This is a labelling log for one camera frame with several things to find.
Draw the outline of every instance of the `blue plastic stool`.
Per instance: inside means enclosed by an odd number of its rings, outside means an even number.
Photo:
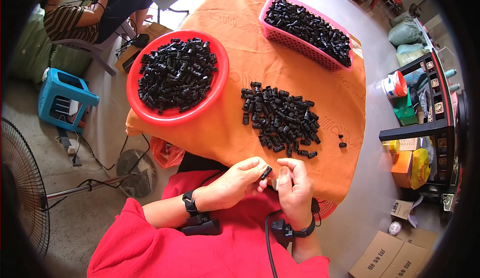
[[[73,124],[67,122],[71,101],[78,101],[81,106]],[[83,133],[78,126],[82,116],[90,106],[97,106],[99,97],[88,91],[87,84],[79,77],[51,68],[38,95],[38,116],[53,125]]]

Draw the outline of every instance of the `hand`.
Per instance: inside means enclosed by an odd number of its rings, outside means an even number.
[[[259,180],[267,169],[267,163],[260,157],[252,157],[232,166],[211,184],[197,188],[193,198],[201,212],[228,209],[235,206],[246,195],[257,195],[267,187],[267,179]],[[274,178],[272,171],[269,178]]]
[[[301,231],[312,222],[314,183],[308,177],[303,161],[281,158],[277,162],[282,166],[277,183],[280,206],[292,229]]]

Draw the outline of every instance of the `green box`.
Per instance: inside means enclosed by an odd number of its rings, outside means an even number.
[[[418,124],[417,115],[415,115],[415,110],[413,110],[410,91],[408,89],[407,93],[407,96],[396,98],[393,106],[393,111],[400,121],[401,126]]]

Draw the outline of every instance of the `woman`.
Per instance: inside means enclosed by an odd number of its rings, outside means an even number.
[[[313,182],[303,161],[284,158],[278,163],[282,167],[276,193],[267,189],[267,179],[259,179],[268,166],[260,157],[241,161],[224,172],[225,166],[187,153],[162,200],[142,207],[127,199],[93,253],[87,276],[271,277],[267,215],[282,208],[294,231],[309,227],[313,218]],[[268,179],[274,178],[271,172]],[[210,212],[212,219],[219,220],[220,235],[185,236],[177,230],[190,217],[183,193],[191,190],[197,210]],[[272,233],[270,243],[278,277],[328,277],[330,260],[322,256],[315,230],[293,241],[292,255]]]
[[[43,24],[51,41],[81,39],[102,43],[130,17],[137,34],[142,33],[151,0],[98,0],[87,7],[63,5],[63,0],[41,0],[45,9]]]

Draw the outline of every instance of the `yellow plastic bag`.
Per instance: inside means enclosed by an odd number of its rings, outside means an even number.
[[[427,183],[430,175],[430,163],[428,162],[428,153],[426,149],[418,149],[413,152],[412,177],[410,186],[412,189],[420,188]]]

